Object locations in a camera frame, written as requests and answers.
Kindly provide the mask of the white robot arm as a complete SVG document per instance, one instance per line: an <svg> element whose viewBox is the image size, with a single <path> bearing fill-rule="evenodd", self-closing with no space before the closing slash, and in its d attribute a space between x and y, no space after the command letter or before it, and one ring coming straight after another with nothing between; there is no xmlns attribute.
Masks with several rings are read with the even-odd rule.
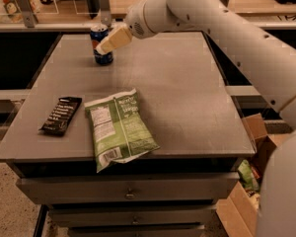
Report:
<svg viewBox="0 0 296 237"><path fill-rule="evenodd" d="M208 34L293 129L263 174L256 237L296 237L296 49L229 11L219 0L144 0L126 26L97 45L101 54L161 32Z"/></svg>

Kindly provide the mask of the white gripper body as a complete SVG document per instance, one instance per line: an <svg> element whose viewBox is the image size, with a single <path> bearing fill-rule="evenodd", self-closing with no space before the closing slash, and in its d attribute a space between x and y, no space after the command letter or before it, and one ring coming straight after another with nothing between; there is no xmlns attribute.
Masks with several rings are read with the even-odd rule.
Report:
<svg viewBox="0 0 296 237"><path fill-rule="evenodd" d="M166 0L141 0L129 8L125 22L132 35L141 40L187 29L187 23L171 12Z"/></svg>

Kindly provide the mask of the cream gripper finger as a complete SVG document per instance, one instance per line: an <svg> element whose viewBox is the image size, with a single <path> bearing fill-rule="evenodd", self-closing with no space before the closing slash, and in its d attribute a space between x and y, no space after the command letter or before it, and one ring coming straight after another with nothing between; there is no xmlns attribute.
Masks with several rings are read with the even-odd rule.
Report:
<svg viewBox="0 0 296 237"><path fill-rule="evenodd" d="M107 37L102 39L96 47L100 55L105 55L119 47L125 46L132 41L132 33L128 26L114 28Z"/></svg>

